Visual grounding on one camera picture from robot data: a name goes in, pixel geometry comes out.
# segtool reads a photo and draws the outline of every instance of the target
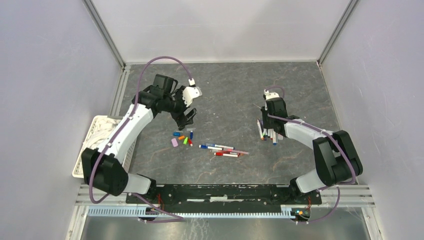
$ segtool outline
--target red marker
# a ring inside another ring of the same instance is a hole
[[[219,151],[218,153],[222,153],[222,154],[240,155],[240,153],[237,153],[237,152],[231,152],[231,151]]]
[[[222,153],[222,152],[215,152],[214,155],[215,156],[233,157],[233,158],[238,158],[239,157],[239,155],[227,154],[227,153]]]

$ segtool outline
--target cable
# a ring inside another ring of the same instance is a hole
[[[102,159],[103,155],[105,155],[106,151],[108,148],[110,148],[109,145],[112,145],[114,140],[117,138],[117,136],[119,135],[119,133],[124,129],[124,127],[128,124],[128,122],[130,121],[130,118],[132,118],[132,116],[134,115],[134,113],[137,110],[138,107],[138,102],[139,102],[139,91],[140,91],[140,82],[142,81],[142,77],[144,72],[146,71],[147,67],[152,64],[154,61],[160,60],[160,59],[171,59],[176,61],[177,63],[179,63],[187,72],[188,78],[189,80],[193,80],[193,76],[190,73],[189,69],[187,68],[186,65],[184,65],[183,62],[181,62],[180,60],[176,59],[175,57],[172,56],[158,56],[153,58],[152,60],[148,61],[145,65],[143,70],[140,73],[140,77],[138,78],[138,83],[137,83],[137,90],[135,93],[135,101],[134,101],[134,107],[131,110],[131,113],[129,114],[129,116],[124,120],[123,124],[118,128],[118,130],[113,134],[113,136],[110,138],[108,144],[104,147],[104,149],[100,152],[100,154],[97,157],[97,160],[94,163],[94,166],[91,170],[91,174],[90,174],[90,179],[88,182],[88,195],[90,197],[90,200],[92,203],[94,204],[99,204],[101,203],[107,196],[109,196],[109,194],[107,193],[106,195],[104,195],[102,198],[100,198],[100,200],[95,200],[94,196],[93,196],[93,182],[94,182],[94,176],[96,175],[96,171],[97,171],[97,167],[99,166],[100,160]]]
[[[306,210],[309,210],[309,209],[311,209],[311,207],[312,207],[312,201],[311,201],[311,196],[307,196],[307,208],[306,208]]]
[[[178,216],[175,214],[172,214],[170,212],[164,211],[162,209],[160,209],[159,207],[156,207],[155,205],[151,204],[149,201],[147,201],[144,197],[142,197],[140,194],[138,193],[131,193],[132,195],[136,196],[137,198],[139,198],[141,201],[145,202],[147,205],[149,205],[150,207],[154,208],[155,210],[169,215],[171,217],[174,217],[175,219],[167,219],[167,220],[159,220],[159,221],[146,221],[146,223],[150,223],[150,224],[162,224],[162,223],[173,223],[173,222],[181,222],[184,220],[184,218],[182,216]]]
[[[160,208],[162,210],[165,208],[165,204],[164,204],[164,201],[161,198],[161,194],[160,193],[157,195],[157,203],[160,205]]]
[[[318,219],[314,219],[314,220],[308,220],[308,221],[297,221],[296,224],[311,224],[311,223],[316,223],[319,221],[322,221],[328,217],[330,217],[334,211],[336,210],[337,206],[339,205],[339,201],[340,201],[340,188],[337,186],[337,200],[335,201],[334,207],[331,209],[331,211],[329,213],[327,213],[325,216],[322,216]]]

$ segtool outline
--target white bracket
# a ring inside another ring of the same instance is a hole
[[[193,99],[198,98],[202,95],[200,87],[187,86],[184,91],[182,91],[182,100],[184,100],[185,106],[188,108],[193,103]]]
[[[263,94],[265,95],[265,110],[268,110],[268,106],[267,106],[267,101],[269,99],[275,99],[275,98],[279,98],[280,95],[276,92],[270,92],[267,90],[263,90]]]

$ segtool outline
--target gray speckled surface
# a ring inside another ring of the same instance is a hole
[[[281,85],[289,115],[326,130],[338,130],[330,96],[315,62],[193,63],[187,65],[203,96],[194,100],[197,108],[193,147],[173,147],[177,125],[163,112],[138,137],[131,173],[156,179],[160,184],[287,184],[315,167],[313,152],[291,139],[276,146],[259,139],[256,119],[264,105],[264,87]],[[136,92],[143,65],[130,69],[120,114],[124,115]],[[188,77],[178,64],[151,65],[141,89],[152,84],[155,74],[163,74],[188,85]],[[234,146],[250,155],[218,157],[199,144]]]

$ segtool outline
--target black mounting base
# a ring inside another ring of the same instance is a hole
[[[147,200],[157,204],[159,194],[170,213],[280,213],[281,205],[308,205],[308,197],[313,205],[322,204],[318,192],[292,199],[288,186],[276,184],[165,184]],[[132,195],[126,203],[143,204]]]

